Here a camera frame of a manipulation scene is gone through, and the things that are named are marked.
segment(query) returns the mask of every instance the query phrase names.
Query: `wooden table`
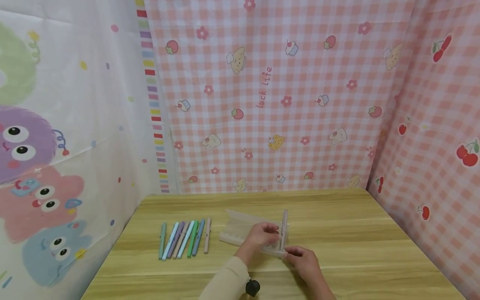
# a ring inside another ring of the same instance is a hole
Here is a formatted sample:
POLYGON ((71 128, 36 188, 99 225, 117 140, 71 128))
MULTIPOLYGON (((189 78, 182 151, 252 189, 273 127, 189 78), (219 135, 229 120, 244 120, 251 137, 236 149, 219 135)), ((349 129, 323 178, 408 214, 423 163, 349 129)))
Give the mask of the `wooden table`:
MULTIPOLYGON (((337 298, 464 299, 377 202, 361 189, 147 197, 98 271, 83 300, 193 300, 236 246, 218 240, 225 209, 281 221, 288 210, 289 245, 317 254, 337 298), (162 222, 212 217, 209 253, 158 260, 162 222)), ((255 299, 308 299, 303 281, 282 260, 258 254, 250 266, 255 299)))

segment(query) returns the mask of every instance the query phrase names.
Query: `purple pen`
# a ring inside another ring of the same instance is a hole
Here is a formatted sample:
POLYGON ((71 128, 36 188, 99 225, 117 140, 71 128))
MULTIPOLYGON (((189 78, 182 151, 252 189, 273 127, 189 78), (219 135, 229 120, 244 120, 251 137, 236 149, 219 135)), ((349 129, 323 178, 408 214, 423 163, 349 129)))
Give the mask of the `purple pen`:
POLYGON ((173 242, 172 242, 172 246, 170 247, 170 250, 168 251, 168 255, 167 255, 167 258, 171 258, 172 257, 172 253, 173 253, 173 249, 175 248, 175 245, 177 245, 177 242, 179 240, 179 237, 180 237, 180 233, 183 229, 183 226, 185 226, 185 221, 182 221, 179 225, 179 228, 177 230, 177 233, 175 233, 175 237, 173 238, 173 242))

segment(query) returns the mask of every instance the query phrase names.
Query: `person's left hand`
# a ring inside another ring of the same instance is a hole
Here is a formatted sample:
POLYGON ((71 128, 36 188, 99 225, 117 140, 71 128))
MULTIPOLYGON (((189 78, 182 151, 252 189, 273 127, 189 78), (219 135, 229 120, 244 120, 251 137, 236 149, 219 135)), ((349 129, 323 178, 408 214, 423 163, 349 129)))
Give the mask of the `person's left hand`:
POLYGON ((252 226, 244 243, 259 250, 280 240, 278 226, 272 223, 258 223, 252 226))

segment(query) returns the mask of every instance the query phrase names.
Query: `pink checkered fabric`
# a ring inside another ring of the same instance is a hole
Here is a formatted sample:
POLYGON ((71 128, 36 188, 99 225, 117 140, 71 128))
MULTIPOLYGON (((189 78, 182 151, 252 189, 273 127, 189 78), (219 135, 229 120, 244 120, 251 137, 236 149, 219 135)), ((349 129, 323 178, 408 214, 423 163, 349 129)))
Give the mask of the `pink checkered fabric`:
POLYGON ((242 178, 246 192, 366 186, 381 125, 369 109, 387 103, 395 75, 383 53, 403 39, 413 1, 146 6, 182 192, 235 192, 242 178), (228 59, 241 47, 246 61, 235 74, 228 59), (177 106, 183 100, 188 111, 177 106), (347 140, 333 145, 340 128, 347 140), (210 134, 221 145, 207 150, 210 134), (285 142, 274 151, 276 134, 285 142))
POLYGON ((146 1, 181 191, 366 187, 370 176, 377 200, 475 299, 480 179, 452 154, 479 136, 479 10, 421 2, 146 1), (270 138, 284 142, 272 150, 270 138))
POLYGON ((410 51, 402 53, 409 65, 397 73, 368 190, 463 295, 478 300, 480 164, 470 165, 480 155, 480 4, 452 4, 414 8, 410 51), (434 62, 434 43, 439 52, 449 35, 434 62))

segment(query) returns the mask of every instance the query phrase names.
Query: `hand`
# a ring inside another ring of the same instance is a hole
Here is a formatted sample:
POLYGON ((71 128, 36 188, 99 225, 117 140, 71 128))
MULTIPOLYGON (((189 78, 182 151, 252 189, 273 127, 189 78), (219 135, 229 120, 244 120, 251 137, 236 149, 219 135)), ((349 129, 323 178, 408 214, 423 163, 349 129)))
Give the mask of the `hand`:
POLYGON ((279 240, 280 234, 278 233, 278 226, 264 222, 253 225, 243 243, 250 245, 250 247, 253 247, 257 251, 279 240))
POLYGON ((285 251, 287 253, 284 254, 284 259, 297 269, 308 286, 323 278, 317 256, 313 251, 298 246, 285 247, 285 251))
POLYGON ((243 244, 235 253, 248 267, 252 260, 253 254, 260 250, 263 246, 275 243, 280 239, 278 226, 272 223, 259 223, 252 226, 250 232, 243 241, 243 244))

